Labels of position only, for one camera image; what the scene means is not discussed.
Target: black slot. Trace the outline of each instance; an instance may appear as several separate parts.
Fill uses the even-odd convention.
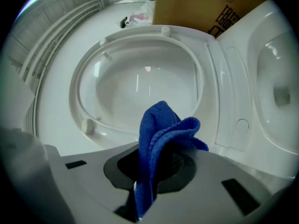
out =
[[[76,167],[82,166],[84,164],[87,164],[87,162],[80,160],[80,161],[76,161],[76,162],[66,163],[66,167],[67,167],[67,169],[71,169],[71,168],[76,168]]]
[[[260,206],[236,179],[225,180],[221,183],[244,215],[251,213]]]

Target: toilet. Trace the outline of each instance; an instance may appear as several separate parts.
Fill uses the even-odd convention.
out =
[[[71,116],[103,147],[138,141],[144,112],[165,100],[201,122],[210,152],[293,179],[299,160],[298,44],[268,0],[216,39],[191,28],[125,29],[94,44],[76,65]]]

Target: white floor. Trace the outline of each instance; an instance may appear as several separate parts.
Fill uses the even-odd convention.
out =
[[[112,5],[95,14],[68,38],[43,80],[37,113],[37,136],[55,146],[61,156],[104,149],[88,140],[72,121],[69,86],[84,53],[100,39],[121,30],[119,22],[140,9],[142,3]]]

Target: toilet bowl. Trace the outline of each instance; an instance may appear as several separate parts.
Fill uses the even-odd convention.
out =
[[[94,44],[73,73],[69,105],[98,145],[138,140],[145,110],[165,100],[201,122],[210,151],[271,175],[298,169],[298,44],[266,1],[215,39],[190,28],[147,26]]]

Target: brown cardboard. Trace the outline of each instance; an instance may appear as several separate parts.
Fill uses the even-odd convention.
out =
[[[266,0],[156,0],[153,24],[194,28],[215,37]]]

